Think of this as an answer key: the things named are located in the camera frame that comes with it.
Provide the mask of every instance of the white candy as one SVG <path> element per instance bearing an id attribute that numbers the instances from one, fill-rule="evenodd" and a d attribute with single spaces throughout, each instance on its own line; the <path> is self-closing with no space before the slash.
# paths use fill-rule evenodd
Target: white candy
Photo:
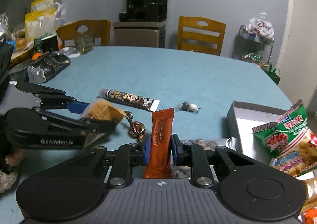
<path id="1" fill-rule="evenodd" d="M 189 107 L 188 107 L 188 110 L 191 111 L 191 112 L 194 112 L 194 111 L 198 111 L 198 107 L 196 104 L 190 104 Z"/>

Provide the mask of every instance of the plastic bottle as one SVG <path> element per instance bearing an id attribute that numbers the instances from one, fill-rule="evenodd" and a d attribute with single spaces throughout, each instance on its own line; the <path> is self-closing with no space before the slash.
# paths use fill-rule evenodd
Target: plastic bottle
<path id="1" fill-rule="evenodd" d="M 47 32 L 43 24 L 44 17 L 40 16 L 37 18 L 37 20 L 38 20 L 38 23 L 34 29 L 34 46 L 36 51 L 41 51 L 42 50 L 41 39 L 47 36 Z"/>

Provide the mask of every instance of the chocolate bar wrapper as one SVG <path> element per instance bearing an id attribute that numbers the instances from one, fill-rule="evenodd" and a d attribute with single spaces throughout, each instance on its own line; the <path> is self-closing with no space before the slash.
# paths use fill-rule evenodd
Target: chocolate bar wrapper
<path id="1" fill-rule="evenodd" d="M 298 177 L 317 168 L 317 137 L 307 126 L 302 100 L 278 119 L 252 129 L 272 157 L 270 166 Z"/>
<path id="2" fill-rule="evenodd" d="M 109 101 L 121 103 L 150 112 L 156 111 L 159 105 L 159 100 L 135 95 L 132 93 L 125 93 L 113 89 L 101 89 L 98 92 L 98 96 Z"/>
<path id="3" fill-rule="evenodd" d="M 173 108 L 152 112 L 151 154 L 144 178 L 173 178 L 170 161 L 173 118 Z"/>

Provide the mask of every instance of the metal screw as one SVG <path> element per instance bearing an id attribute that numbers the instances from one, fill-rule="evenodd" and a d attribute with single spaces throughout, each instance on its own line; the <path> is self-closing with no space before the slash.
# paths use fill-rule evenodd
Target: metal screw
<path id="1" fill-rule="evenodd" d="M 121 186 L 124 184 L 124 182 L 125 180 L 121 177 L 114 177 L 110 179 L 110 184 L 112 184 L 113 186 Z"/>
<path id="2" fill-rule="evenodd" d="M 197 179 L 197 183 L 202 186 L 209 186 L 212 184 L 212 179 L 208 177 L 200 177 Z"/>

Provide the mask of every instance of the red snack bag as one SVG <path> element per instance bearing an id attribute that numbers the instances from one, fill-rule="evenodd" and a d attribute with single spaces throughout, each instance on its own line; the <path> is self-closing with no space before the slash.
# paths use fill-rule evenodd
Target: red snack bag
<path id="1" fill-rule="evenodd" d="M 317 209 L 311 209 L 306 212 L 305 224 L 316 224 L 317 223 Z"/>

